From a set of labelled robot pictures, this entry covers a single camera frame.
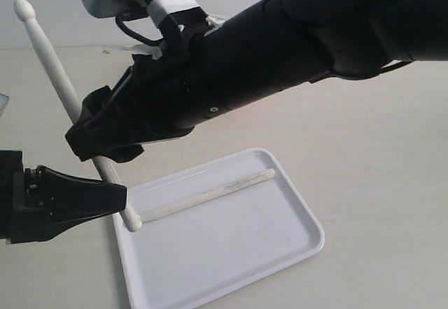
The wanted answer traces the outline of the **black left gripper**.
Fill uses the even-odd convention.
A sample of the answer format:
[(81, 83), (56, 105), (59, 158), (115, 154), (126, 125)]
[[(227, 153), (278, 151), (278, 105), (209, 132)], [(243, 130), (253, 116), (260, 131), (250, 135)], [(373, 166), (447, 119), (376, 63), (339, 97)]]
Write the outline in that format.
[(46, 242), (87, 221), (121, 212), (127, 188), (74, 177), (39, 165), (25, 168), (21, 151), (1, 151), (1, 239)]

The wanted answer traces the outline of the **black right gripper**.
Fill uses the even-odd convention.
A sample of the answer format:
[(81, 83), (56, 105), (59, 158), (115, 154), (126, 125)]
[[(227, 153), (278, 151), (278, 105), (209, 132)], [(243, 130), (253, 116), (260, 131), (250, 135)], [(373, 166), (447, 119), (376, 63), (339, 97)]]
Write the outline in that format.
[(144, 152), (141, 144), (186, 136), (226, 114), (212, 77), (197, 64), (204, 39), (223, 24), (158, 25), (161, 56), (135, 56), (114, 89), (104, 86), (82, 101), (80, 117), (65, 134), (78, 159), (128, 163)]

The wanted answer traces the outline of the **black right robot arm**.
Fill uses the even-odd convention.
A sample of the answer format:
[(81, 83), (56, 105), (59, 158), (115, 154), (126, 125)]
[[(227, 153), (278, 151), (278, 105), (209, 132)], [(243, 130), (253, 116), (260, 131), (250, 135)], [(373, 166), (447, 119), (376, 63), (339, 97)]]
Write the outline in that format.
[(261, 0), (220, 25), (195, 0), (82, 0), (90, 15), (150, 18), (162, 34), (117, 85), (90, 93), (66, 140), (80, 160), (126, 163), (149, 142), (305, 82), (374, 78), (447, 59), (447, 0)]

